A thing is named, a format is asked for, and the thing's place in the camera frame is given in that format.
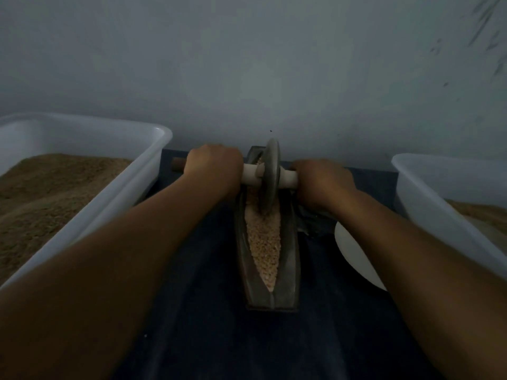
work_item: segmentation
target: white plastic tub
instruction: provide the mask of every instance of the white plastic tub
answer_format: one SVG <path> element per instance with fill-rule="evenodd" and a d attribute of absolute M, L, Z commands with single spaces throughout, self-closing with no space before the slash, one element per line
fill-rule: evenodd
<path fill-rule="evenodd" d="M 398 154 L 392 164 L 410 220 L 507 280 L 507 256 L 444 200 L 507 208 L 507 161 Z"/>
<path fill-rule="evenodd" d="M 22 159 L 46 153 L 133 160 L 4 286 L 133 206 L 156 180 L 171 138 L 168 128 L 144 122 L 58 113 L 0 118 L 0 176 Z"/>

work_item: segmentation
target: handle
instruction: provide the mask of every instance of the handle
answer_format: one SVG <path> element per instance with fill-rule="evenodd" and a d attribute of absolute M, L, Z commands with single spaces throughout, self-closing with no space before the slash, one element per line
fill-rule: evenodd
<path fill-rule="evenodd" d="M 171 171 L 182 173 L 185 169 L 187 159 L 173 157 L 171 161 Z M 243 164 L 243 175 L 241 184 L 250 186 L 261 186 L 262 176 L 264 176 L 264 164 Z M 287 171 L 280 167 L 280 179 L 278 180 L 278 189 L 297 189 L 298 174 L 295 171 Z"/>

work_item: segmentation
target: gray wall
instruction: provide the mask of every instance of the gray wall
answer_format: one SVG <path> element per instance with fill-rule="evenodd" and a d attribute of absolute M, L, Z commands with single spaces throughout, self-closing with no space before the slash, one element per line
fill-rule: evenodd
<path fill-rule="evenodd" d="M 157 122 L 174 149 L 276 136 L 284 159 L 379 169 L 506 158 L 506 17 L 507 0 L 0 0 L 0 114 Z"/>

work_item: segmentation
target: white handle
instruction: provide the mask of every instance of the white handle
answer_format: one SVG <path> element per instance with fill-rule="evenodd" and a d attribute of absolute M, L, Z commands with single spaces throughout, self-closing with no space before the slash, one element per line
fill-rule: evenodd
<path fill-rule="evenodd" d="M 261 186 L 261 177 L 264 176 L 264 164 L 244 164 L 241 183 L 250 186 Z M 297 189 L 298 174 L 295 171 L 287 171 L 280 167 L 280 179 L 278 189 Z"/>

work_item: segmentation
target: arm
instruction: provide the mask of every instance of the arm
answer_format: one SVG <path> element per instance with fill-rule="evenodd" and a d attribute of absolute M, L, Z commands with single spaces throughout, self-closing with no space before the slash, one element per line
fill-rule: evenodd
<path fill-rule="evenodd" d="M 507 283 L 367 194 L 327 160 L 295 163 L 304 204 L 336 216 L 449 379 L 507 378 Z"/>
<path fill-rule="evenodd" d="M 104 378 L 142 326 L 171 255 L 240 187 L 237 149 L 189 153 L 174 184 L 0 291 L 0 377 Z"/>

